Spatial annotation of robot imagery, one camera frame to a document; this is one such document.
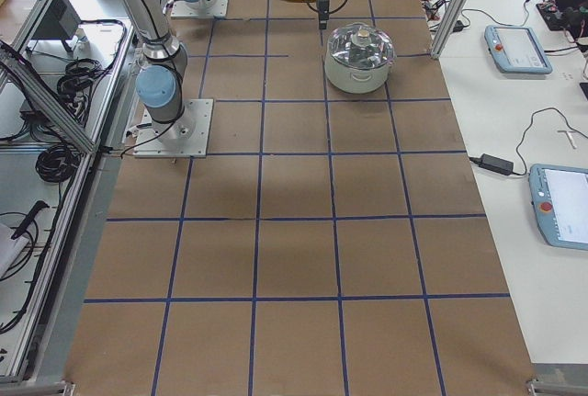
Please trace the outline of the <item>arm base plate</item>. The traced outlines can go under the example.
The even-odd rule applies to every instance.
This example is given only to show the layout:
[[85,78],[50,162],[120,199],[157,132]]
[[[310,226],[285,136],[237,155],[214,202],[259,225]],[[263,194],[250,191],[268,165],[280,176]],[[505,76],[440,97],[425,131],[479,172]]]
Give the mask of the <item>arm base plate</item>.
[[182,117],[170,129],[168,125],[153,122],[145,108],[141,120],[150,126],[138,131],[138,145],[131,150],[132,155],[137,158],[205,157],[213,105],[213,99],[185,100]]
[[175,19],[223,19],[229,0],[175,0],[171,18]]

